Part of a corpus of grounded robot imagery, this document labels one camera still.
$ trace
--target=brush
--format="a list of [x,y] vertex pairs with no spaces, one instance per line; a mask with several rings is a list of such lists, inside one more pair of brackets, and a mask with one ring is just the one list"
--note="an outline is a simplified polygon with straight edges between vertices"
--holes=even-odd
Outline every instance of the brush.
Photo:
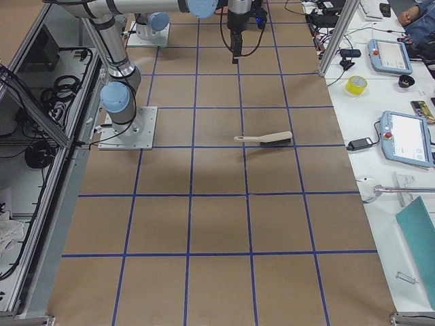
[[275,134],[266,134],[257,137],[237,136],[234,140],[239,143],[260,143],[260,146],[278,146],[285,145],[292,141],[293,134],[290,131],[277,132]]

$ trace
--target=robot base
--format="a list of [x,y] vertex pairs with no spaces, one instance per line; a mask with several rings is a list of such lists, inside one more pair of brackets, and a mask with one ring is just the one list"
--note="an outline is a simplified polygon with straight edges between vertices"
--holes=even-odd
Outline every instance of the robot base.
[[[131,48],[165,48],[168,46],[169,37],[169,27],[171,24],[165,27],[163,31],[160,32],[159,36],[153,39],[140,39],[136,34],[131,34],[127,41],[127,47]],[[131,28],[136,31],[135,21],[131,22]]]
[[[144,121],[142,132],[127,137],[124,134],[120,134],[118,137],[99,143],[98,148],[102,150],[152,149],[154,131],[156,129],[157,107],[138,107],[136,114],[138,115],[137,119]],[[111,124],[109,115],[106,116],[104,123]],[[107,139],[116,135],[112,128],[105,128],[101,133],[101,139]]]

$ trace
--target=yellow tape roll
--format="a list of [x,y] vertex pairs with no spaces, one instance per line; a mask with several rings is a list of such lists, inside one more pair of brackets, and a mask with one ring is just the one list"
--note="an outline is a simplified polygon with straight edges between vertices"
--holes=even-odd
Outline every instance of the yellow tape roll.
[[361,76],[352,76],[346,84],[346,90],[354,95],[360,95],[367,87],[367,81]]

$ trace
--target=blue tape grid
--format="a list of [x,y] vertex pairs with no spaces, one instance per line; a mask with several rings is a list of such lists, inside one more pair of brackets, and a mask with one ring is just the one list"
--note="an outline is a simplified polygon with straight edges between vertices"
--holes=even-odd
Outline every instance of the blue tape grid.
[[[265,3],[268,7],[268,12],[270,11],[269,3]],[[246,149],[249,148],[258,148],[259,146],[251,146],[251,145],[242,145],[242,146],[196,146],[194,144],[195,140],[195,117],[196,117],[196,109],[215,109],[214,108],[208,108],[208,107],[197,107],[196,106],[196,90],[197,90],[197,83],[198,83],[198,76],[199,75],[213,75],[213,74],[200,74],[198,73],[198,51],[199,51],[199,30],[201,24],[218,24],[218,23],[206,23],[206,22],[197,22],[195,25],[197,25],[197,40],[196,40],[196,47],[183,47],[183,48],[196,48],[196,73],[195,74],[169,74],[169,75],[195,75],[195,98],[194,98],[194,106],[193,106],[193,127],[192,127],[192,145],[191,146],[155,146],[155,148],[190,148],[192,150],[191,153],[191,165],[190,165],[190,186],[189,186],[189,194],[137,194],[137,185],[139,180],[139,174],[140,174],[140,168],[141,168],[141,161],[144,155],[144,152],[141,151],[139,156],[139,161],[137,165],[137,172],[135,177],[135,186],[132,194],[82,194],[79,195],[80,198],[104,198],[104,197],[126,197],[131,198],[131,207],[130,207],[130,215],[128,218],[128,226],[127,226],[127,233],[126,233],[126,240],[124,243],[124,252],[123,253],[105,253],[105,254],[66,254],[63,255],[63,258],[91,258],[91,257],[120,257],[122,258],[122,264],[120,269],[120,276],[118,280],[118,289],[116,293],[116,301],[114,306],[114,313],[112,317],[112,325],[116,324],[116,317],[118,313],[118,304],[121,294],[121,288],[122,288],[122,280],[124,276],[124,267],[127,257],[185,257],[186,258],[186,280],[185,280],[185,297],[184,297],[184,326],[187,326],[187,320],[188,320],[188,288],[189,288],[189,264],[190,264],[190,257],[212,257],[212,256],[224,256],[224,257],[230,257],[230,256],[249,256],[250,258],[250,265],[251,265],[251,283],[252,283],[252,304],[253,304],[253,312],[254,312],[254,321],[255,325],[258,326],[258,311],[257,311],[257,303],[256,303],[256,283],[255,283],[255,268],[254,268],[254,257],[255,256],[263,256],[263,255],[312,255],[315,261],[315,267],[317,272],[317,280],[319,284],[319,291],[321,294],[321,300],[324,308],[324,315],[326,320],[326,325],[330,326],[330,319],[328,314],[328,307],[325,299],[325,293],[324,293],[324,287],[321,280],[321,271],[319,268],[319,262],[317,257],[319,255],[331,255],[331,254],[370,254],[370,253],[377,253],[376,250],[342,250],[342,251],[317,251],[315,248],[315,241],[314,241],[314,235],[313,235],[313,229],[311,226],[311,220],[310,220],[310,214],[308,210],[308,204],[307,204],[307,195],[330,195],[330,194],[358,194],[358,192],[306,192],[303,179],[302,179],[302,173],[301,173],[301,167],[298,157],[298,149],[301,147],[342,147],[343,144],[330,144],[330,145],[322,145],[322,144],[314,144],[314,145],[298,145],[296,141],[296,136],[294,135],[293,138],[293,144],[283,147],[293,147],[295,154],[296,154],[296,163],[298,167],[298,174],[301,184],[301,192],[281,192],[281,193],[255,193],[256,196],[284,196],[284,195],[302,195],[303,201],[304,201],[304,207],[305,207],[305,213],[307,216],[307,223],[309,226],[309,234],[311,239],[311,246],[312,251],[283,251],[283,252],[254,252],[252,249],[252,236],[251,236],[251,217],[250,217],[250,211],[249,211],[249,196],[252,195],[252,193],[249,192],[249,186],[247,182],[247,160],[246,160]],[[332,106],[309,106],[309,107],[303,107],[303,106],[297,106],[297,107],[291,107],[288,105],[287,100],[287,94],[285,91],[285,84],[283,77],[286,75],[313,75],[317,74],[315,72],[312,73],[296,73],[296,74],[285,74],[282,73],[281,70],[281,63],[279,62],[279,55],[278,55],[278,48],[303,48],[307,46],[277,46],[276,45],[276,37],[275,37],[275,31],[273,26],[276,24],[304,24],[304,22],[279,22],[279,23],[273,23],[272,18],[269,16],[269,22],[268,26],[271,28],[273,39],[275,42],[274,46],[261,46],[261,48],[275,48],[276,54],[277,54],[277,60],[279,65],[279,73],[278,74],[243,74],[243,75],[279,75],[281,77],[281,83],[283,87],[283,93],[284,93],[284,99],[285,99],[285,106],[284,107],[265,107],[264,109],[286,109],[288,113],[288,120],[290,124],[290,130],[293,132],[293,125],[291,120],[291,114],[292,110],[295,109],[306,109],[306,108],[331,108]],[[221,48],[221,47],[201,47],[201,48]],[[156,73],[156,64],[158,60],[158,54],[159,50],[156,51],[156,57],[154,61],[154,68],[151,74],[143,74],[143,75],[149,75],[151,76],[151,83],[150,83],[150,89],[148,92],[148,100],[147,105],[149,105],[149,101],[151,98],[152,93],[152,85],[154,76],[156,75],[166,75],[166,74],[157,74]],[[243,110],[244,109],[250,109],[249,107],[242,107],[242,89],[241,89],[241,74],[239,70],[239,66],[237,66],[237,74],[224,74],[224,75],[237,75],[238,81],[239,81],[239,100],[240,105],[239,107],[225,107],[225,109],[238,109],[240,110],[241,114],[241,127],[242,132],[244,132],[244,123],[243,123]],[[183,109],[183,107],[161,107],[159,109]],[[243,150],[243,164],[244,164],[244,170],[245,170],[245,193],[244,194],[193,194],[192,188],[193,188],[193,166],[194,166],[194,150],[196,148],[241,148]],[[185,253],[128,253],[128,239],[130,236],[130,230],[131,230],[131,223],[133,218],[133,211],[135,207],[135,200],[138,197],[171,197],[171,196],[181,196],[181,197],[189,197],[189,209],[188,209],[188,240],[187,240],[187,248]],[[248,236],[249,236],[249,252],[240,252],[240,253],[191,253],[190,252],[190,226],[191,226],[191,217],[192,217],[192,199],[193,197],[216,197],[216,196],[245,196],[246,197],[246,207],[247,207],[247,225],[248,225]]]

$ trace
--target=smartphone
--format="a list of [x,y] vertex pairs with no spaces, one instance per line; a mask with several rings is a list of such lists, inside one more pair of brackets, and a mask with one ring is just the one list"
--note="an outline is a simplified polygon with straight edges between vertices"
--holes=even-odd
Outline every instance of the smartphone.
[[425,101],[411,101],[414,112],[419,117],[425,117],[428,124],[435,124],[435,117],[430,112]]
[[380,3],[379,10],[381,11],[382,16],[384,17],[392,16],[392,8],[388,3]]

